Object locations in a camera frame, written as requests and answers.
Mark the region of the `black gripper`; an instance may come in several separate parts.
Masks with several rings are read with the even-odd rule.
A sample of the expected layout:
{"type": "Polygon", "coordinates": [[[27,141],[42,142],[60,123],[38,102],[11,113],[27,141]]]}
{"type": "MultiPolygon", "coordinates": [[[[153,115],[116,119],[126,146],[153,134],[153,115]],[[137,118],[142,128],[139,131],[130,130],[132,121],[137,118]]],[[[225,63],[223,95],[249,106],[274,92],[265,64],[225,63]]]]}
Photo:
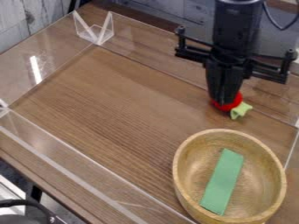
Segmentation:
{"type": "Polygon", "coordinates": [[[210,98],[217,103],[233,103],[243,80],[251,77],[286,84],[289,69],[297,58],[297,53],[291,50],[285,53],[281,66],[275,66],[201,42],[191,37],[183,26],[177,28],[175,34],[179,39],[175,56],[203,64],[210,98]]]}

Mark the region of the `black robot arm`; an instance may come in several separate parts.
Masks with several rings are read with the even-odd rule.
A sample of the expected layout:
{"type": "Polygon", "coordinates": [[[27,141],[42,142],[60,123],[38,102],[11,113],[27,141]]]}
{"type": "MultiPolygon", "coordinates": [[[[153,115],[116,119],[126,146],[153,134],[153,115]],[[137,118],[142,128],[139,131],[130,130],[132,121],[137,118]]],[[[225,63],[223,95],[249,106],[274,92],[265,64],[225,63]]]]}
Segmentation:
{"type": "Polygon", "coordinates": [[[210,98],[219,105],[235,101],[250,77],[281,84],[287,81],[298,53],[293,47],[279,55],[261,52],[262,17],[269,15],[266,0],[217,0],[210,42],[183,25],[175,30],[175,55],[203,64],[210,98]]]}

